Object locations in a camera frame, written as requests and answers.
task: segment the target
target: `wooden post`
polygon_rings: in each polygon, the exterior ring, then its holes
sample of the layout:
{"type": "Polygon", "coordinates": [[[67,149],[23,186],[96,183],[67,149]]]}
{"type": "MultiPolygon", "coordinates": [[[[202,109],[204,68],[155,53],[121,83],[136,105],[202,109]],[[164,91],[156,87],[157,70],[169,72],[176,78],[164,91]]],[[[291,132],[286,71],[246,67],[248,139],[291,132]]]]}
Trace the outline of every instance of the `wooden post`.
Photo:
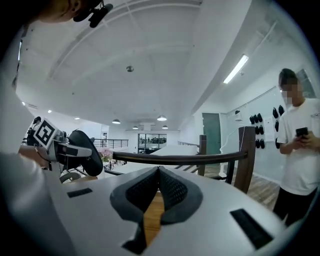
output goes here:
{"type": "MultiPolygon", "coordinates": [[[[199,155],[207,154],[207,135],[200,135],[199,155]]],[[[200,165],[198,175],[205,176],[205,165],[200,165]]]]}
{"type": "Polygon", "coordinates": [[[239,151],[246,151],[247,158],[239,160],[238,162],[234,186],[242,192],[247,193],[255,165],[255,127],[245,126],[239,128],[239,151]]]}

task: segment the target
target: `wooden railing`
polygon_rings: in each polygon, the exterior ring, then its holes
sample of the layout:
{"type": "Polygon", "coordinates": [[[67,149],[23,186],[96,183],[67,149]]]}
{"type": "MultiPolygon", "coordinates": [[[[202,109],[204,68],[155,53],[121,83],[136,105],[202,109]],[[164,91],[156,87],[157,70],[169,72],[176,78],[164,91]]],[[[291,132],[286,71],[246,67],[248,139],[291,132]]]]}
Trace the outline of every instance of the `wooden railing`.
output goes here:
{"type": "Polygon", "coordinates": [[[113,159],[153,165],[195,166],[198,175],[205,175],[205,165],[228,163],[226,177],[213,177],[225,180],[231,184],[234,174],[235,161],[238,161],[234,186],[244,193],[248,192],[255,164],[256,133],[251,126],[239,128],[239,151],[227,154],[206,155],[207,137],[200,135],[198,155],[153,155],[114,152],[113,159]]]}

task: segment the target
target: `white t-shirt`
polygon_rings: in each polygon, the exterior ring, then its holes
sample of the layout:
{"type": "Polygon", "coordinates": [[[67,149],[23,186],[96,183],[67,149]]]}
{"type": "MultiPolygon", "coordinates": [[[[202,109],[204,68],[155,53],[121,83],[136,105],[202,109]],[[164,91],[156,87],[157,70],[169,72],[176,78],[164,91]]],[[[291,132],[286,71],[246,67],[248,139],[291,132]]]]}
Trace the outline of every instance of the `white t-shirt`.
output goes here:
{"type": "MultiPolygon", "coordinates": [[[[278,143],[286,144],[296,136],[296,129],[307,127],[320,137],[320,100],[307,98],[298,107],[291,106],[279,122],[278,143]]],[[[300,148],[286,155],[284,177],[280,187],[285,191],[306,196],[320,184],[320,153],[300,148]]]]}

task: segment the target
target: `green door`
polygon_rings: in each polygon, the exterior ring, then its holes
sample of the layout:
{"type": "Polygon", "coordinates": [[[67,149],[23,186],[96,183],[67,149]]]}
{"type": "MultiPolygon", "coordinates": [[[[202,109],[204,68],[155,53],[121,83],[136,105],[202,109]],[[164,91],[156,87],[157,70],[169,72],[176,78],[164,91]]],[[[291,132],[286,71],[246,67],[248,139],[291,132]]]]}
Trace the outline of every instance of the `green door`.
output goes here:
{"type": "Polygon", "coordinates": [[[206,135],[206,154],[218,155],[221,148],[219,114],[203,113],[203,133],[206,135]]]}

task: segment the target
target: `ceiling beam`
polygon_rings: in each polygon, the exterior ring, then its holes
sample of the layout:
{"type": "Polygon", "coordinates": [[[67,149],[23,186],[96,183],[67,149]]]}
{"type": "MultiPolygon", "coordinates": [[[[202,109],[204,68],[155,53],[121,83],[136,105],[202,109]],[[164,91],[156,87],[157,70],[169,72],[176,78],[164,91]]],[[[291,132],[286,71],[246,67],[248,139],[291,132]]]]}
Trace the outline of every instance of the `ceiling beam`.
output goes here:
{"type": "Polygon", "coordinates": [[[75,40],[68,44],[65,49],[62,51],[62,54],[56,61],[53,63],[50,72],[48,74],[48,78],[53,78],[56,74],[57,70],[61,66],[61,64],[66,60],[69,54],[87,37],[89,37],[93,32],[101,28],[101,26],[108,26],[109,22],[112,22],[120,17],[125,15],[130,15],[133,12],[138,12],[150,8],[161,8],[161,7],[191,7],[191,8],[200,8],[201,1],[198,0],[141,0],[141,1],[130,1],[126,4],[122,4],[116,8],[114,8],[104,19],[102,19],[102,23],[99,24],[96,28],[90,29],[89,25],[87,25],[79,34],[75,37],[75,40]]]}
{"type": "Polygon", "coordinates": [[[158,43],[151,44],[143,47],[129,48],[126,51],[122,51],[120,54],[113,55],[106,60],[97,63],[89,70],[82,73],[82,75],[78,76],[76,79],[72,81],[72,85],[75,85],[78,81],[96,73],[97,71],[104,69],[107,66],[112,65],[119,60],[125,59],[130,56],[137,56],[142,54],[151,54],[156,52],[190,52],[194,48],[193,44],[183,43],[183,42],[174,42],[174,43],[158,43]]]}

